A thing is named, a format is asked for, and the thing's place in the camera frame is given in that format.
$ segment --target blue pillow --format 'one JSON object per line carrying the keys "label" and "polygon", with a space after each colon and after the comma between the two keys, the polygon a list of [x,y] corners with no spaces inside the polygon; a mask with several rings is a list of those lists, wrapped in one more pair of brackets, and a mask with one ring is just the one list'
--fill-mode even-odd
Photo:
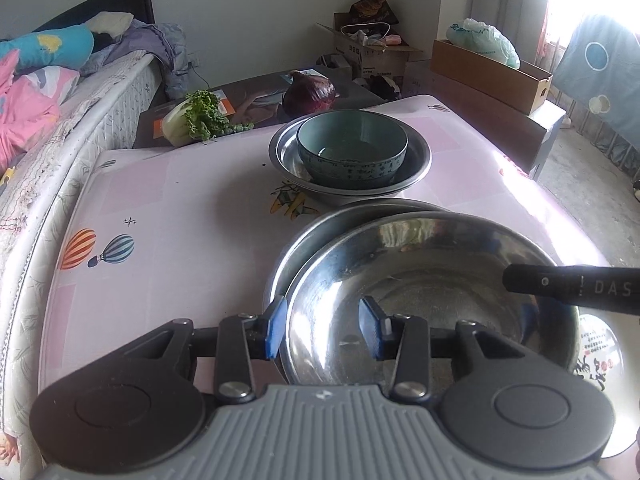
{"label": "blue pillow", "polygon": [[78,70],[91,55],[94,35],[86,25],[32,32],[0,43],[0,59],[14,48],[20,50],[16,66],[18,73],[32,72],[46,66]]}

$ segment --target gray cloth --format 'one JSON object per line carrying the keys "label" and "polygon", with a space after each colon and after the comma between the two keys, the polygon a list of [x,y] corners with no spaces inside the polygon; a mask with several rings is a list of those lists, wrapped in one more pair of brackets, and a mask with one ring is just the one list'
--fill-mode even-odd
{"label": "gray cloth", "polygon": [[91,55],[80,69],[80,75],[88,76],[98,72],[103,65],[135,50],[145,50],[162,62],[165,90],[169,99],[184,97],[188,88],[189,62],[184,32],[175,23],[147,25],[133,20],[115,43]]}
{"label": "gray cloth", "polygon": [[631,30],[609,16],[587,16],[553,84],[640,148],[640,42]]}

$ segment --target table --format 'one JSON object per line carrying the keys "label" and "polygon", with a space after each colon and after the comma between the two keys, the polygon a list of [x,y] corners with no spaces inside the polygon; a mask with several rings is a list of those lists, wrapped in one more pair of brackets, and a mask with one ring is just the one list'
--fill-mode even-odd
{"label": "table", "polygon": [[[607,265],[553,196],[437,99],[421,95],[374,109],[410,124],[433,152],[430,173],[404,197],[497,221],[539,244],[558,264]],[[190,317],[196,327],[215,326],[225,316],[260,312],[264,285],[284,245],[330,209],[299,193],[295,206],[283,200],[290,185],[267,152],[276,130],[178,150],[100,155],[66,240],[90,228],[96,243],[88,257],[104,253],[122,234],[134,239],[134,250],[119,264],[82,262],[56,270],[40,389],[168,320]],[[640,362],[637,319],[582,313],[614,327],[629,364],[633,355]],[[211,362],[199,363],[196,385],[203,391],[210,390],[211,372]],[[271,363],[257,362],[255,373],[257,383],[281,380]],[[631,444],[640,426],[638,383],[634,388],[607,391],[626,416],[612,438],[616,452]]]}
{"label": "table", "polygon": [[[328,68],[323,65],[314,70],[327,76],[334,84],[337,97],[332,108],[334,110],[359,110],[376,106],[384,102],[366,88],[354,83],[340,69]],[[279,104],[290,83],[286,76],[290,70],[259,75],[242,81],[235,81],[222,86],[211,88],[211,91],[222,90],[235,110],[231,121],[253,123],[255,128],[288,123],[290,119],[282,112]],[[159,124],[181,101],[171,101],[164,105],[150,108],[140,114],[134,148],[151,148],[155,146],[171,146],[159,130]]]}

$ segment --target cable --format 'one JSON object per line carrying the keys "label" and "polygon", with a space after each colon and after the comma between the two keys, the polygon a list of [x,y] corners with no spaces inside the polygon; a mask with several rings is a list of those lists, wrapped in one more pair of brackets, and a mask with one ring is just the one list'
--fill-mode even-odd
{"label": "cable", "polygon": [[207,82],[206,79],[204,79],[200,74],[198,74],[197,70],[195,69],[195,67],[189,63],[189,68],[191,68],[191,70],[193,70],[193,73],[198,76],[200,79],[202,79],[204,81],[204,84],[207,85],[207,88],[211,88],[211,85]]}
{"label": "cable", "polygon": [[348,34],[344,31],[345,28],[349,28],[349,27],[365,28],[365,27],[369,27],[369,25],[386,25],[386,32],[384,33],[382,38],[380,38],[378,41],[384,40],[387,37],[387,35],[391,33],[391,25],[385,22],[373,22],[373,23],[363,23],[363,24],[354,23],[353,25],[345,25],[343,27],[340,27],[340,32],[343,33],[345,36],[348,36]]}

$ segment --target bed headboard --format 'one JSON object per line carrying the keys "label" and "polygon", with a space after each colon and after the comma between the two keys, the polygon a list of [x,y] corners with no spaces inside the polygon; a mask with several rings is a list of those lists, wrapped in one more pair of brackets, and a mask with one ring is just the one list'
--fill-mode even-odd
{"label": "bed headboard", "polygon": [[109,12],[130,12],[137,20],[154,23],[154,8],[151,0],[87,0],[59,14],[34,32],[79,25],[94,17],[101,10]]}

